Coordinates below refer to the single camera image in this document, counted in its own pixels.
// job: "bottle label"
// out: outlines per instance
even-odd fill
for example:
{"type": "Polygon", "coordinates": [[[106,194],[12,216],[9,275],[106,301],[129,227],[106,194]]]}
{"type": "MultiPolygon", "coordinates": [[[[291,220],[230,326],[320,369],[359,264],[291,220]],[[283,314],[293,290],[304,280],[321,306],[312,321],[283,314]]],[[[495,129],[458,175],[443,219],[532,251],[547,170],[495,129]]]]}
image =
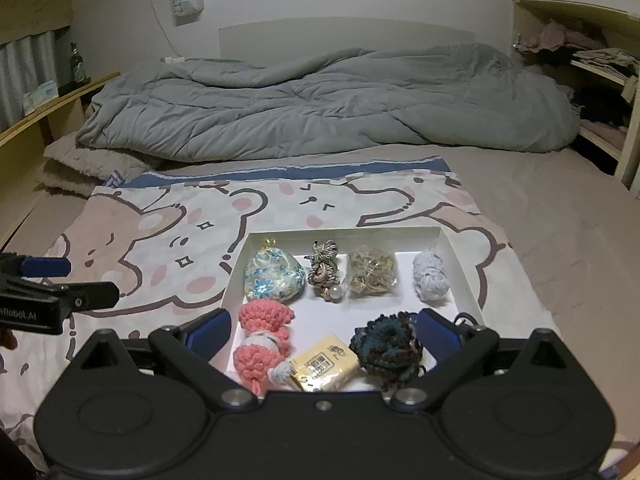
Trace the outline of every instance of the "bottle label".
{"type": "Polygon", "coordinates": [[[80,83],[86,79],[86,72],[84,71],[84,63],[81,61],[74,67],[74,81],[80,83]]]}

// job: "screw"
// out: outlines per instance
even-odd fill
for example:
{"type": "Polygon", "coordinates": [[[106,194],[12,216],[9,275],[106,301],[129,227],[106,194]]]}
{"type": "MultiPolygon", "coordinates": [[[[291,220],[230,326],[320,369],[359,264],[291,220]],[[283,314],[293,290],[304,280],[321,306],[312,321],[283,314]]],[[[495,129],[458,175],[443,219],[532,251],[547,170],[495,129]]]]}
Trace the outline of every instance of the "screw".
{"type": "Polygon", "coordinates": [[[240,406],[248,404],[253,398],[254,396],[252,396],[252,394],[244,388],[234,388],[232,390],[227,390],[220,396],[222,402],[235,408],[239,408],[240,406]]]}
{"type": "Polygon", "coordinates": [[[328,400],[318,400],[318,402],[316,402],[316,408],[321,412],[328,412],[332,407],[332,403],[328,400]]]}
{"type": "Polygon", "coordinates": [[[403,388],[396,392],[396,400],[407,406],[415,406],[427,400],[427,392],[419,388],[403,388]]]}

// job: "pink yarn skein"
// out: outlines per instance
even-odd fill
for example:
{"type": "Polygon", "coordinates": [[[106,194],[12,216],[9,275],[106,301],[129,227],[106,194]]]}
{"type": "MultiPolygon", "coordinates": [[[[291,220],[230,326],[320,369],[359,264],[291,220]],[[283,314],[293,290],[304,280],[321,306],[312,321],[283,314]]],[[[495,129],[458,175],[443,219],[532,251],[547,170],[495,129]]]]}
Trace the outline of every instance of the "pink yarn skein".
{"type": "Polygon", "coordinates": [[[274,300],[253,300],[240,307],[238,321],[251,342],[236,348],[234,366],[242,382],[256,396],[264,394],[264,385],[270,382],[269,373],[290,353],[289,330],[285,325],[294,317],[288,306],[274,300]]]}

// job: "patterned blanket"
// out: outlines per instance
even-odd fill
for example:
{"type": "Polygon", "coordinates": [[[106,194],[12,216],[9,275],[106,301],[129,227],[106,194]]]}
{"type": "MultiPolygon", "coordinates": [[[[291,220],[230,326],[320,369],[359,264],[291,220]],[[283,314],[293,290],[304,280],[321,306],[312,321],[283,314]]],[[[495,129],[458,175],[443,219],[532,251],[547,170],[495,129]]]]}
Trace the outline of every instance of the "patterned blanket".
{"type": "Polygon", "coordinates": [[[33,413],[76,350],[98,328],[146,337],[217,307],[248,232],[398,224],[445,228],[485,323],[502,336],[556,330],[503,230],[480,214],[453,173],[99,187],[48,254],[71,261],[62,281],[110,280],[121,300],[113,310],[73,315],[62,336],[20,334],[16,351],[2,351],[1,427],[44,467],[33,413]]]}

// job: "beige bed sheet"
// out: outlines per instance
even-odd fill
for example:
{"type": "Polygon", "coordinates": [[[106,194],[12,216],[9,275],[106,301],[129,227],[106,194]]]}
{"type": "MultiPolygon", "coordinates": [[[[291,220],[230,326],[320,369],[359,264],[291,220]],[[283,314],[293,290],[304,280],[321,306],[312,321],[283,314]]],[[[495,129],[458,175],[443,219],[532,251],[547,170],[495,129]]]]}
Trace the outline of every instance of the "beige bed sheet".
{"type": "MultiPolygon", "coordinates": [[[[505,228],[565,342],[612,405],[616,438],[640,441],[640,202],[572,150],[540,155],[391,145],[278,161],[203,164],[167,173],[430,155],[443,156],[482,212],[505,228]]],[[[83,203],[75,197],[48,197],[9,248],[43,253],[83,203]]]]}

